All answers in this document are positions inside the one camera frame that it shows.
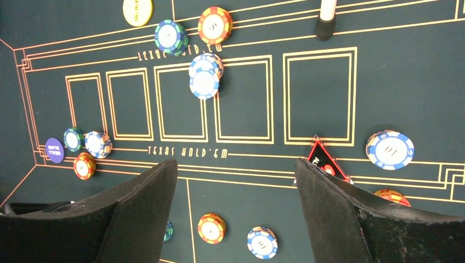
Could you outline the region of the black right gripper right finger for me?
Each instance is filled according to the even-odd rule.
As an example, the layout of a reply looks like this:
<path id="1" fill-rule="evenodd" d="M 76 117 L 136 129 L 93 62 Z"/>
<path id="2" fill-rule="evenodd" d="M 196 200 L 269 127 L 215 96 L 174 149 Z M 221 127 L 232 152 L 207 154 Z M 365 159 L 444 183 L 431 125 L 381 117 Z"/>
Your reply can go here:
<path id="1" fill-rule="evenodd" d="M 464 262 L 464 218 L 388 201 L 302 158 L 294 174 L 316 262 Z"/>

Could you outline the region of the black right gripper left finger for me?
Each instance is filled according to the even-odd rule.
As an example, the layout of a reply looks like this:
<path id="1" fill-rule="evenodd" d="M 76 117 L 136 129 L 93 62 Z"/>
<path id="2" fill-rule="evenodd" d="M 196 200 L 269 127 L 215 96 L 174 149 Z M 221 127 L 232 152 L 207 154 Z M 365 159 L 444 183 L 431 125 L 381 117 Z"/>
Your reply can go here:
<path id="1" fill-rule="evenodd" d="M 158 262 L 178 163 L 80 201 L 1 216 L 1 262 Z"/>

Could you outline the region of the red triangle marker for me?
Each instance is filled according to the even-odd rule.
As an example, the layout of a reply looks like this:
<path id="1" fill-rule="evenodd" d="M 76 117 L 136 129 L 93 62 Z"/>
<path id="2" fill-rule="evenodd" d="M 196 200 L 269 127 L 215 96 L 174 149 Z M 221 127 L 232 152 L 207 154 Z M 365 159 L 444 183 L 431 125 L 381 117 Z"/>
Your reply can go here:
<path id="1" fill-rule="evenodd" d="M 353 180 L 346 174 L 341 166 L 336 162 L 336 159 L 326 149 L 321 139 L 315 135 L 314 144 L 307 160 L 313 165 L 321 168 L 326 173 L 339 178 L 347 183 L 353 184 Z"/>

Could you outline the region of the orange poker chip stack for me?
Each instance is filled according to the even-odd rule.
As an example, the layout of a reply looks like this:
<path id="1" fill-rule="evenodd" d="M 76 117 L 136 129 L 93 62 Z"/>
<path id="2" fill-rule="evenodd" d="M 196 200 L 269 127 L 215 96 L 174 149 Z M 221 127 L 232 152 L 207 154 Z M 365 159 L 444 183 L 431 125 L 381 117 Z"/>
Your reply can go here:
<path id="1" fill-rule="evenodd" d="M 207 213 L 200 217 L 197 231 L 206 243 L 218 244 L 225 236 L 226 222 L 216 213 Z"/>

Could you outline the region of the white blue chips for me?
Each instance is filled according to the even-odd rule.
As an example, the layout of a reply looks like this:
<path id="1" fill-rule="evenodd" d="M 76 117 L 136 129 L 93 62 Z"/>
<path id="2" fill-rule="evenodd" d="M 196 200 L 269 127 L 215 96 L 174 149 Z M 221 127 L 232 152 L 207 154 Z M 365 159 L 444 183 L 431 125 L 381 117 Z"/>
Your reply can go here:
<path id="1" fill-rule="evenodd" d="M 211 99 L 219 92 L 220 79 L 224 73 L 221 58 L 213 53 L 196 56 L 189 66 L 189 87 L 200 100 Z"/>
<path id="2" fill-rule="evenodd" d="M 104 132 L 90 131 L 85 135 L 87 151 L 97 159 L 106 158 L 112 151 L 112 141 Z"/>
<path id="3" fill-rule="evenodd" d="M 365 152 L 374 165 L 385 170 L 397 170 L 412 161 L 415 147 L 408 136 L 393 130 L 383 130 L 369 137 Z"/>

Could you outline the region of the pink white poker chip stack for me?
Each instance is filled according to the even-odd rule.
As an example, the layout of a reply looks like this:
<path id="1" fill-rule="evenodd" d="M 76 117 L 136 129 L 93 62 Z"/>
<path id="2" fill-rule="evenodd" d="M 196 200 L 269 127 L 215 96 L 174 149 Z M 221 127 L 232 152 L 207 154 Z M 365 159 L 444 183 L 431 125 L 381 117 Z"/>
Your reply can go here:
<path id="1" fill-rule="evenodd" d="M 259 259 L 271 259 L 277 254 L 277 238 L 271 229 L 256 226 L 247 235 L 247 248 Z"/>

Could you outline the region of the purple small blind button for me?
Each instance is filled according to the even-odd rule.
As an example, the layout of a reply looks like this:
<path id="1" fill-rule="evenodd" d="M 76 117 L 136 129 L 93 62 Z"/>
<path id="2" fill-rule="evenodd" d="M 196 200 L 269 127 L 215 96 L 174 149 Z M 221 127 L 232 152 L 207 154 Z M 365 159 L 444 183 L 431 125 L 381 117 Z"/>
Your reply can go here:
<path id="1" fill-rule="evenodd" d="M 66 157 L 64 144 L 58 138 L 49 138 L 46 141 L 45 151 L 53 163 L 61 163 Z"/>

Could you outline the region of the yellow dealer button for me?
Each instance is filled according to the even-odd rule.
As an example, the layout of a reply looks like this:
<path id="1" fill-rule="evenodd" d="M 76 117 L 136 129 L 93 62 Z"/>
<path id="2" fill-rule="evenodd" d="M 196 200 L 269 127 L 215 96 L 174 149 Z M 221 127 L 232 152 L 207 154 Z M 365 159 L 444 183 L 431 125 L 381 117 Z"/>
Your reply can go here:
<path id="1" fill-rule="evenodd" d="M 141 27 L 151 19 L 154 5 L 152 0 L 124 0 L 122 10 L 126 22 Z"/>

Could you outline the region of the green poker chip stack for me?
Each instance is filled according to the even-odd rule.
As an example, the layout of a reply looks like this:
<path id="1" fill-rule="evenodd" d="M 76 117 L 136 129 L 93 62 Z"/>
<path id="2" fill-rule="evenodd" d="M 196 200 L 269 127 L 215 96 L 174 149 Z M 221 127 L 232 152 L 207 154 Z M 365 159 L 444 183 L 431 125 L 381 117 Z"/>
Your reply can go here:
<path id="1" fill-rule="evenodd" d="M 174 233 L 174 227 L 173 224 L 170 221 L 167 221 L 166 225 L 166 230 L 165 230 L 165 235 L 164 235 L 164 242 L 170 240 L 173 236 Z"/>

